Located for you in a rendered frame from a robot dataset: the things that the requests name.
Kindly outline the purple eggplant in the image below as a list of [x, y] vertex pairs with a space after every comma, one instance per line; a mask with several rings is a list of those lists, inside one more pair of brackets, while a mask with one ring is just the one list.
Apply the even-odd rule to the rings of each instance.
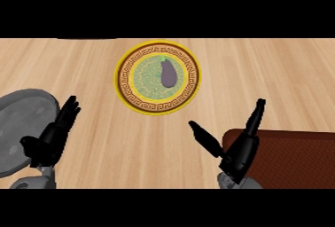
[[167, 57], [161, 58], [161, 83], [165, 88], [171, 88], [177, 84], [177, 71]]

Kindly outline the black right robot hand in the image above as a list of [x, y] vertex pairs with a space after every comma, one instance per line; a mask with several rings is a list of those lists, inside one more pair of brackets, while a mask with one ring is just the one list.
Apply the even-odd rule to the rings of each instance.
[[201, 127], [201, 125], [195, 121], [189, 121], [195, 140], [215, 158], [223, 158], [218, 168], [236, 183], [241, 182], [245, 174], [248, 173], [260, 146], [257, 131], [264, 113], [264, 106], [266, 100], [260, 98], [255, 109], [248, 118], [246, 127], [242, 129], [242, 132], [227, 151], [224, 151], [217, 139]]

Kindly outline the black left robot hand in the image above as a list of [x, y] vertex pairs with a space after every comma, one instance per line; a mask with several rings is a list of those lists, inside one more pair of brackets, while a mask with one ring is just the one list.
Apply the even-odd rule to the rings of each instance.
[[25, 156], [31, 158], [30, 166], [32, 168], [53, 167], [58, 163], [80, 111], [81, 107], [75, 96], [71, 96], [63, 103], [55, 121], [47, 125], [40, 137], [24, 136], [19, 139]]

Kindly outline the brown woven placemat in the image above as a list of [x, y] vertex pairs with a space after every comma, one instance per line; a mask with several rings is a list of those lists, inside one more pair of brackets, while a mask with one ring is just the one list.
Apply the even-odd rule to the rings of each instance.
[[221, 189], [335, 189], [335, 133], [258, 130], [260, 148], [241, 184]]

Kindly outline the grey round plate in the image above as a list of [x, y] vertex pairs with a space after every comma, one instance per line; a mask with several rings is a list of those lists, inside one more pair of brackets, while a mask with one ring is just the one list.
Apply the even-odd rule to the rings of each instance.
[[0, 178], [28, 166], [19, 140], [40, 136], [59, 111], [58, 100], [44, 90], [24, 89], [0, 97]]

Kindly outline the yellow patterned round tray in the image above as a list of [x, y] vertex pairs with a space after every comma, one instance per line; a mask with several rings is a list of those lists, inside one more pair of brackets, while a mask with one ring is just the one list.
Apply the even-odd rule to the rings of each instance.
[[[177, 84], [161, 83], [161, 58], [167, 57], [177, 71]], [[123, 103], [140, 114], [174, 113], [192, 101], [201, 87], [199, 62], [187, 48], [168, 40], [137, 44], [123, 54], [115, 66], [114, 86]]]

